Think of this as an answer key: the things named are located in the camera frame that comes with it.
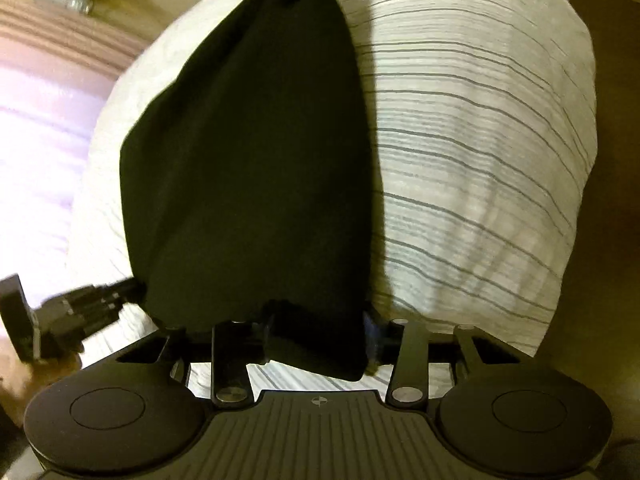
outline brown surface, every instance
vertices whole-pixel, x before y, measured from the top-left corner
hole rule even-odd
[[[604,398],[615,442],[640,438],[640,4],[570,1],[593,37],[598,158],[538,356]]]

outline human hand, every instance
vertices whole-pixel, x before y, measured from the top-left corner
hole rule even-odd
[[[62,359],[23,363],[7,338],[0,338],[0,407],[18,427],[36,394],[80,369],[77,354]]]

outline black device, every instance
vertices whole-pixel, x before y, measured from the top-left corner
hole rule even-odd
[[[72,291],[45,302],[46,316],[29,309],[16,277],[0,292],[12,341],[32,360],[30,343],[40,339],[40,357],[72,349],[143,287]],[[364,324],[369,357],[394,365],[384,400],[374,391],[254,399],[246,365],[269,359],[269,319],[154,332],[33,399],[24,429],[42,478],[596,478],[590,465],[612,421],[592,390],[474,326],[430,333],[374,311]],[[208,361],[211,395],[200,399],[186,387],[190,363]],[[430,363],[450,365],[454,387],[441,399],[428,399]]]

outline black fabric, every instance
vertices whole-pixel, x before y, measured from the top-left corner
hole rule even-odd
[[[120,177],[153,318],[272,314],[269,358],[361,376],[372,164],[335,0],[244,0],[130,131]]]
[[[0,407],[0,477],[28,446],[27,437]]]

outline logo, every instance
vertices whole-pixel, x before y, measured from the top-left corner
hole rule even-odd
[[[320,408],[328,403],[329,399],[327,399],[326,397],[314,397],[313,399],[311,399],[311,402],[314,403],[318,408]]]

